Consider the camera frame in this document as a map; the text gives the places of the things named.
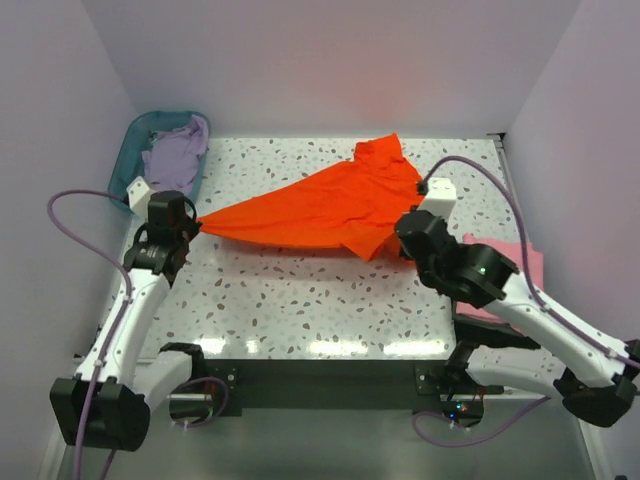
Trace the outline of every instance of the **white wall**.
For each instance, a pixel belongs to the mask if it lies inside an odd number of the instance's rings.
[[[83,0],[138,110],[214,133],[483,135],[579,0]]]
[[[583,0],[507,135],[547,290],[623,339],[640,337],[640,2]],[[640,478],[640,408],[604,433]]]
[[[135,111],[77,0],[0,7],[0,478],[35,478],[53,428],[48,392],[95,333],[112,272],[46,218],[63,188],[106,189]],[[107,200],[69,200],[69,226],[117,251]]]

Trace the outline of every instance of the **orange cloth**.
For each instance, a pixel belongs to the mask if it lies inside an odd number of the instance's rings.
[[[419,180],[393,134],[358,143],[353,161],[201,217],[201,231],[263,245],[346,247],[368,261],[393,242],[402,213],[420,203]]]

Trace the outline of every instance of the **speckled table surface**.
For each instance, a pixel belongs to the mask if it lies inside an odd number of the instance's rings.
[[[286,186],[352,157],[353,138],[212,139],[197,202],[201,215]],[[447,154],[465,155],[504,181],[492,140],[402,141],[424,174]],[[511,212],[477,172],[449,163],[456,185],[450,231],[516,241]],[[132,220],[124,248],[140,222]],[[189,265],[160,307],[142,348],[196,342],[207,358],[444,359],[455,345],[449,302],[392,258],[365,263],[346,251],[308,252],[201,234]]]

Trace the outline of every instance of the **cable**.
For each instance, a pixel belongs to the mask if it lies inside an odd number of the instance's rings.
[[[89,381],[89,386],[87,388],[87,394],[86,394],[86,396],[84,398],[84,403],[82,405],[82,412],[80,414],[80,421],[78,422],[78,434],[76,435],[76,448],[75,448],[74,455],[73,455],[73,478],[75,480],[80,480],[81,476],[82,476],[82,445],[84,443],[84,435],[85,435],[85,432],[86,432],[86,429],[87,429],[87,419],[89,417],[89,410],[90,410],[90,407],[91,407],[91,399],[93,397],[93,392],[96,389],[96,384],[98,383],[98,375],[100,374],[100,370],[102,368],[102,362],[104,361],[104,358],[105,358],[105,356],[107,354],[107,350],[109,348],[109,345],[111,344],[111,341],[113,340],[113,337],[114,337],[114,335],[116,333],[116,330],[118,329],[118,326],[120,325],[120,322],[122,321],[122,318],[124,317],[124,314],[125,314],[125,312],[127,310],[127,307],[129,306],[129,300],[131,298],[131,294],[132,294],[132,291],[133,291],[133,286],[131,284],[131,278],[129,277],[129,273],[120,264],[120,262],[118,262],[118,260],[116,258],[113,258],[107,252],[103,251],[99,247],[96,247],[96,246],[92,245],[91,243],[89,243],[86,240],[84,240],[82,237],[80,237],[77,234],[73,233],[66,226],[64,226],[64,224],[62,224],[62,222],[60,222],[60,220],[58,220],[58,217],[56,217],[56,214],[53,211],[53,205],[60,198],[66,197],[66,196],[69,196],[69,195],[94,195],[94,196],[98,196],[98,197],[112,198],[112,199],[120,200],[120,201],[122,201],[122,198],[118,197],[116,195],[111,195],[109,193],[105,193],[105,192],[78,189],[78,190],[65,190],[63,192],[57,193],[53,197],[51,197],[49,199],[49,202],[47,202],[47,214],[49,215],[49,218],[51,219],[53,224],[56,226],[56,228],[58,230],[60,230],[62,233],[64,233],[67,237],[69,237],[74,242],[79,243],[80,245],[82,245],[85,248],[88,248],[92,252],[94,252],[94,253],[98,254],[99,256],[101,256],[102,258],[104,258],[111,265],[113,265],[118,270],[118,272],[120,272],[120,275],[122,275],[122,279],[124,280],[124,284],[125,284],[125,296],[124,296],[124,299],[122,301],[122,305],[120,305],[120,308],[118,309],[118,312],[116,313],[116,316],[114,318],[113,324],[111,325],[111,328],[107,332],[107,336],[105,337],[105,341],[102,344],[102,347],[100,348],[100,351],[98,352],[98,362],[96,363],[96,366],[95,366],[95,368],[93,370],[93,374],[91,375],[91,380]],[[105,467],[104,467],[104,469],[102,471],[102,474],[100,475],[100,479],[101,480],[103,480],[106,477],[107,472],[109,471],[109,467],[111,466],[111,462],[113,461],[113,457],[114,456],[115,456],[115,450],[113,450],[109,454],[109,458],[107,459],[107,463],[105,464]]]
[[[208,425],[209,423],[211,423],[213,420],[215,420],[216,418],[218,418],[222,414],[224,409],[227,407],[227,403],[229,403],[229,388],[227,387],[226,383],[224,383],[222,380],[220,380],[219,378],[216,378],[216,377],[196,378],[194,380],[188,381],[187,383],[183,383],[182,385],[180,385],[179,388],[190,387],[191,385],[197,385],[198,383],[203,383],[203,382],[215,383],[216,385],[222,387],[222,390],[224,390],[224,397],[222,399],[222,405],[220,405],[220,408],[218,408],[218,410],[216,410],[213,415],[210,415],[207,419],[205,419],[205,420],[203,420],[201,422],[198,422],[198,423],[185,423],[185,427],[186,428],[195,428],[195,427],[202,427],[203,425]]]
[[[439,420],[444,420],[444,421],[447,420],[442,415],[437,414],[435,412],[430,412],[430,411],[418,412],[412,417],[411,424],[413,425],[413,430],[418,434],[418,436],[421,439],[423,439],[425,442],[429,442],[432,445],[436,445],[438,447],[444,447],[444,448],[472,447],[473,445],[479,445],[481,443],[488,442],[489,440],[494,439],[495,437],[500,435],[502,432],[504,432],[507,428],[512,426],[514,423],[516,423],[522,417],[524,417],[531,410],[533,410],[536,407],[539,407],[540,405],[545,403],[547,400],[549,400],[549,397],[542,397],[542,398],[539,398],[538,400],[536,400],[535,402],[531,402],[529,405],[527,405],[522,410],[520,410],[518,413],[516,413],[509,421],[505,422],[503,425],[501,425],[500,427],[495,429],[493,432],[491,432],[491,433],[489,433],[487,435],[483,435],[482,437],[479,437],[479,438],[476,438],[476,439],[473,439],[473,440],[469,440],[468,442],[462,442],[462,443],[442,442],[442,441],[436,440],[435,438],[432,438],[432,437],[428,436],[426,433],[424,433],[424,431],[422,431],[422,429],[418,426],[418,420],[420,419],[420,417],[432,417],[432,418],[437,418]],[[462,427],[460,425],[457,425],[455,423],[453,425],[456,426],[456,427],[459,427],[459,428],[464,428],[464,427]]]
[[[210,402],[207,401],[207,405],[209,405],[212,409],[215,407],[214,398],[216,396],[216,384],[207,384],[205,386],[205,401],[207,397],[211,399]]]
[[[538,295],[538,292],[536,291],[536,287],[535,287],[535,285],[533,283],[533,279],[531,278],[531,271],[530,271],[530,268],[529,268],[529,252],[528,252],[528,249],[527,249],[527,234],[526,234],[525,229],[524,229],[524,220],[522,219],[522,213],[520,212],[520,209],[518,208],[518,206],[516,205],[515,201],[513,200],[513,198],[511,197],[511,195],[507,191],[506,187],[504,185],[502,185],[502,183],[500,183],[500,181],[491,172],[489,172],[482,165],[474,162],[473,160],[471,160],[469,158],[462,157],[462,156],[459,156],[459,155],[449,155],[447,157],[444,157],[444,158],[440,159],[438,162],[436,162],[436,164],[433,166],[433,168],[431,170],[429,170],[429,173],[427,173],[427,176],[424,177],[424,180],[423,180],[424,183],[427,184],[428,180],[433,176],[433,174],[436,172],[436,170],[438,170],[438,168],[440,168],[442,165],[444,165],[445,163],[448,163],[448,162],[461,162],[461,163],[465,163],[465,164],[469,165],[470,167],[475,168],[480,173],[482,173],[485,177],[487,177],[491,181],[491,183],[493,183],[495,185],[495,187],[498,190],[500,190],[500,193],[502,193],[502,195],[504,196],[505,200],[507,200],[507,203],[509,204],[509,206],[511,207],[511,210],[513,211],[513,216],[515,218],[516,226],[518,228],[518,235],[520,237],[520,248],[522,250],[522,265],[523,265],[523,269],[522,270],[524,272],[524,277],[525,277],[525,279],[527,281],[527,286],[529,287],[529,290],[531,291],[531,296],[536,301],[536,303],[538,305],[540,305],[540,307],[543,309],[543,311],[545,311],[549,315],[551,315],[551,317],[553,317],[554,320],[556,320],[558,323],[560,323],[563,327],[565,327],[567,330],[572,332],[578,338],[584,340],[586,343],[588,343],[592,347],[600,350],[607,357],[615,358],[616,360],[624,363],[625,365],[633,367],[636,370],[640,370],[640,363],[639,362],[631,360],[630,358],[626,358],[626,357],[620,355],[619,353],[613,352],[611,349],[609,349],[609,347],[606,347],[606,346],[602,345],[601,343],[599,343],[598,341],[592,339],[589,335],[584,333],[582,330],[580,330],[578,327],[576,327],[570,321],[568,321],[566,318],[564,318],[560,313],[556,312],[549,305],[547,305],[545,303],[545,301],[542,299],[542,297],[540,297],[540,295]]]
[[[53,211],[53,205],[60,198],[66,197],[66,196],[69,196],[69,195],[94,195],[94,196],[98,196],[98,197],[111,198],[111,199],[115,199],[115,200],[119,200],[119,201],[122,201],[123,199],[121,197],[116,196],[116,195],[111,195],[111,194],[105,193],[105,192],[99,192],[99,191],[95,191],[95,190],[85,190],[85,189],[74,189],[74,190],[64,190],[62,192],[56,193],[47,202],[47,215],[49,216],[49,219],[51,220],[51,222],[56,226],[56,228],[58,230],[60,230],[63,234],[65,234],[67,237],[69,237],[71,240],[73,240],[74,242],[79,243],[83,247],[91,250],[92,252],[96,253],[100,257],[102,257],[105,260],[107,260],[110,264],[112,264],[118,270],[118,272],[120,272],[120,274],[122,275],[122,278],[123,278],[124,284],[125,284],[125,295],[124,295],[124,299],[122,301],[122,305],[118,309],[118,311],[116,313],[116,316],[115,316],[115,318],[113,320],[113,324],[111,325],[111,328],[107,332],[107,335],[105,337],[105,341],[102,344],[102,347],[100,348],[100,351],[98,352],[98,361],[96,362],[96,366],[95,366],[95,368],[93,370],[93,373],[91,375],[91,379],[89,380],[89,386],[87,388],[87,394],[86,394],[86,396],[84,398],[84,403],[82,405],[82,411],[80,413],[80,420],[78,422],[78,433],[76,435],[76,447],[75,447],[74,456],[73,456],[73,478],[74,478],[74,480],[81,480],[81,477],[82,477],[82,448],[83,448],[83,443],[84,443],[84,436],[85,436],[86,429],[87,429],[87,420],[88,420],[88,417],[89,417],[89,411],[90,411],[90,408],[91,408],[91,399],[93,397],[93,392],[95,391],[96,385],[98,383],[98,376],[100,375],[100,370],[102,369],[102,362],[104,361],[104,358],[105,358],[105,356],[107,354],[107,350],[109,349],[109,345],[111,344],[111,341],[113,340],[113,337],[114,337],[116,331],[118,330],[118,326],[120,325],[120,323],[122,322],[122,319],[124,318],[124,314],[125,314],[125,312],[127,310],[127,307],[129,306],[129,302],[131,300],[131,296],[132,296],[132,293],[133,293],[133,285],[132,285],[132,282],[131,282],[131,278],[129,277],[129,272],[127,272],[127,270],[124,268],[124,266],[122,266],[120,264],[120,262],[118,262],[118,260],[116,258],[112,257],[111,255],[109,255],[104,250],[100,249],[99,247],[96,247],[95,245],[92,245],[91,243],[89,243],[88,241],[86,241],[85,239],[83,239],[82,237],[77,235],[76,233],[74,233],[71,230],[69,230],[58,219],[58,217],[56,216],[55,212]],[[195,217],[196,217],[195,205],[193,204],[193,202],[191,202],[188,199],[187,199],[187,204],[193,210],[193,217],[195,219]],[[222,388],[224,390],[224,399],[222,401],[222,405],[220,406],[218,411],[216,411],[213,415],[211,415],[206,420],[204,420],[204,421],[202,421],[200,423],[197,423],[197,424],[193,424],[193,425],[192,424],[187,424],[186,425],[187,428],[199,427],[199,426],[206,425],[206,424],[210,423],[211,421],[213,421],[214,418],[219,417],[222,414],[223,410],[227,406],[227,403],[229,402],[229,390],[227,389],[227,385],[222,380],[220,380],[218,378],[215,378],[215,377],[198,378],[198,379],[195,379],[195,380],[191,380],[190,382],[187,382],[187,383],[183,384],[182,386],[195,385],[197,383],[202,383],[202,382],[205,382],[205,381],[206,382],[210,382],[210,383],[215,383],[217,385],[222,386]],[[113,459],[114,459],[115,455],[116,455],[116,450],[111,450],[111,452],[109,453],[109,456],[107,457],[107,460],[106,460],[106,462],[104,464],[102,472],[100,473],[99,480],[104,480],[107,477],[107,474],[109,473],[109,468],[111,467],[111,464],[113,463]]]

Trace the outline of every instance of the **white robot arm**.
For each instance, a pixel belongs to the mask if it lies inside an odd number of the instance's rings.
[[[545,305],[541,307],[513,262],[486,245],[459,245],[447,233],[456,200],[453,184],[431,178],[422,193],[427,190],[423,202],[396,225],[404,254],[415,261],[422,283],[453,300],[484,308],[542,346],[493,349],[462,342],[449,359],[449,369],[477,385],[562,398],[569,411],[595,425],[615,423],[630,408],[637,390],[632,380],[638,370],[620,357],[637,362],[639,342],[625,343],[597,330],[536,288]],[[553,318],[550,309],[581,335]]]
[[[134,451],[142,444],[151,413],[160,403],[188,380],[206,376],[200,346],[182,343],[165,345],[149,367],[135,372],[153,316],[184,265],[189,242],[198,234],[200,223],[193,204],[184,195],[155,193],[142,178],[129,186],[128,204],[146,220],[124,258],[131,296],[127,298],[123,282],[114,303],[128,301],[129,305],[120,319],[116,308],[111,311],[73,378],[57,379],[50,391],[58,424],[69,445],[75,444],[81,428],[80,412],[92,382],[95,388],[89,421],[82,425],[83,444]],[[186,212],[187,205],[193,210],[191,216]],[[108,332],[118,321],[109,338]],[[106,355],[101,356],[105,348]]]

